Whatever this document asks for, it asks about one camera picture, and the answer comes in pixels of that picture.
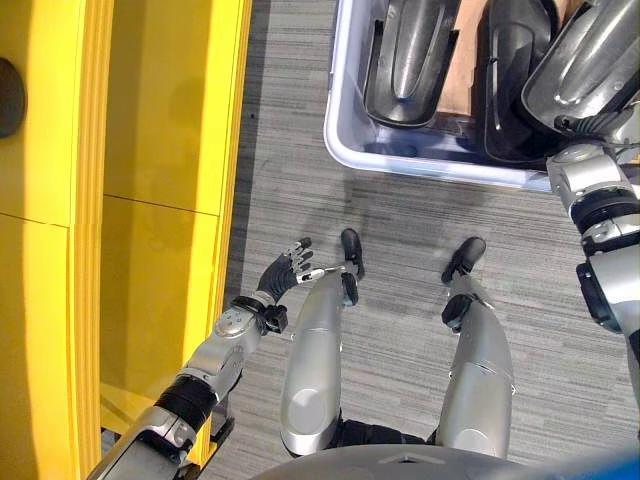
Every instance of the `floor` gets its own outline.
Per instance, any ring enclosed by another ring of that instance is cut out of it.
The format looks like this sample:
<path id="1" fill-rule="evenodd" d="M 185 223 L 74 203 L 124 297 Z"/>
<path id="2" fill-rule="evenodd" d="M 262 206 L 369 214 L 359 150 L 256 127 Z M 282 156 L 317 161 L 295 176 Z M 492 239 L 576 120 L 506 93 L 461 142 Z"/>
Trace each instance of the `floor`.
<path id="1" fill-rule="evenodd" d="M 251 293 L 288 243 L 309 235 L 315 261 L 340 258 L 357 229 L 367 276 L 343 314 L 345 418 L 428 436 L 438 423 L 457 337 L 440 321 L 440 271 L 466 237 L 488 250 L 477 278 L 511 345 L 517 394 L 509 458 L 525 464 L 634 441 L 638 411 L 621 337 L 591 321 L 575 267 L 578 236 L 548 194 L 347 169 L 326 152 L 333 0 L 254 0 L 227 299 Z M 267 336 L 231 394 L 236 427 L 201 478 L 250 478 L 289 460 L 279 397 L 295 318 Z"/>

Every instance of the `yellow panel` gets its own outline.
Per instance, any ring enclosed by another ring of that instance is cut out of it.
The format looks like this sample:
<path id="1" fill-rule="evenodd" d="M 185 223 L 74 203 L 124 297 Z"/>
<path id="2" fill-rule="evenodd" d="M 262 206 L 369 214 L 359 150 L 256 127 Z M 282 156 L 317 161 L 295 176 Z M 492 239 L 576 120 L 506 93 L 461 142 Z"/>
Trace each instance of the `yellow panel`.
<path id="1" fill-rule="evenodd" d="M 0 140 L 0 212 L 69 225 L 71 152 L 84 1 L 0 2 L 0 55 L 25 80 L 18 134 Z"/>
<path id="2" fill-rule="evenodd" d="M 67 229 L 0 215 L 0 465 L 5 478 L 74 478 Z"/>
<path id="3" fill-rule="evenodd" d="M 217 167 L 200 162 L 211 3 L 116 0 L 105 193 L 218 213 Z"/>
<path id="4" fill-rule="evenodd" d="M 193 351 L 185 332 L 205 338 L 216 228 L 210 215 L 105 197 L 103 383 L 156 399 Z"/>
<path id="5" fill-rule="evenodd" d="M 0 400 L 0 465 L 11 478 L 84 478 L 100 456 L 96 274 L 111 14 L 111 0 L 0 2 L 0 55 L 28 96 L 23 126 L 0 140 L 0 378 L 12 392 Z"/>
<path id="6" fill-rule="evenodd" d="M 223 32 L 222 38 L 233 39 L 233 42 L 229 41 L 223 48 L 215 44 L 215 38 L 210 39 L 205 89 L 203 130 L 211 134 L 202 137 L 202 157 L 226 159 L 220 167 L 220 228 L 214 258 L 209 329 L 222 311 L 224 298 L 250 20 L 250 0 L 216 2 L 214 5 L 212 30 Z M 206 191 L 206 188 L 203 182 L 198 192 Z"/>

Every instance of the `black joint cover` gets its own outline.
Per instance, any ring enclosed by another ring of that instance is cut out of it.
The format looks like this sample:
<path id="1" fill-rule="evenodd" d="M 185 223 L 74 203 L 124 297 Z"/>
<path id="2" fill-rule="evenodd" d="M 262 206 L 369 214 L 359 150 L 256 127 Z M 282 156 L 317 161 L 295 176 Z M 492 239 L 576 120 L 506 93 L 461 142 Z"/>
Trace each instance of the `black joint cover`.
<path id="1" fill-rule="evenodd" d="M 638 198 L 624 189 L 596 190 L 571 207 L 571 220 L 580 233 L 605 220 L 638 213 Z"/>
<path id="2" fill-rule="evenodd" d="M 282 333 L 287 328 L 287 307 L 284 305 L 269 305 L 264 313 L 264 327 L 273 333 Z"/>
<path id="3" fill-rule="evenodd" d="M 591 317 L 593 317 L 596 323 L 607 330 L 619 333 L 620 326 L 609 307 L 609 303 L 595 278 L 589 262 L 578 265 L 576 267 L 576 274 L 580 281 L 582 296 L 587 303 Z"/>
<path id="4" fill-rule="evenodd" d="M 629 335 L 629 345 L 633 355 L 636 357 L 636 362 L 640 363 L 640 330 L 636 330 Z"/>
<path id="5" fill-rule="evenodd" d="M 402 433 L 382 425 L 369 425 L 356 420 L 340 420 L 329 448 L 350 447 L 355 445 L 425 445 L 419 437 Z"/>
<path id="6" fill-rule="evenodd" d="M 462 317 L 473 303 L 469 295 L 458 294 L 451 297 L 442 311 L 442 323 L 454 331 L 460 331 Z"/>
<path id="7" fill-rule="evenodd" d="M 155 405 L 175 413 L 197 432 L 211 414 L 215 402 L 215 393 L 207 383 L 189 375 L 179 375 Z"/>

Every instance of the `yellow wall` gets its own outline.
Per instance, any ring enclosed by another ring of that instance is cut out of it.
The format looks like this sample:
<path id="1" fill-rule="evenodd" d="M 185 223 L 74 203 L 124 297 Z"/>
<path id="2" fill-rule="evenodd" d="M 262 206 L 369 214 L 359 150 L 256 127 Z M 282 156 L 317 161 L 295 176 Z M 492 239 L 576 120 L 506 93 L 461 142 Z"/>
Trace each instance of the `yellow wall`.
<path id="1" fill-rule="evenodd" d="M 97 304 L 109 0 L 0 2 L 27 113 L 0 139 L 0 465 L 84 477 L 99 459 Z"/>

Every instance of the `plastic bin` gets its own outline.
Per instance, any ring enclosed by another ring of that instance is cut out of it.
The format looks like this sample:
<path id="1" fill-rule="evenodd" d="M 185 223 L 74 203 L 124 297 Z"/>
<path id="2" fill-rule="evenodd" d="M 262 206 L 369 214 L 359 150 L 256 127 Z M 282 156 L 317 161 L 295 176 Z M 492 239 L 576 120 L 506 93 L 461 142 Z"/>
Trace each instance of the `plastic bin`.
<path id="1" fill-rule="evenodd" d="M 422 128 L 394 129 L 373 122 L 364 85 L 376 19 L 386 0 L 339 0 L 324 122 L 327 150 L 348 167 L 441 180 L 549 191 L 545 172 L 487 166 L 463 136 Z"/>

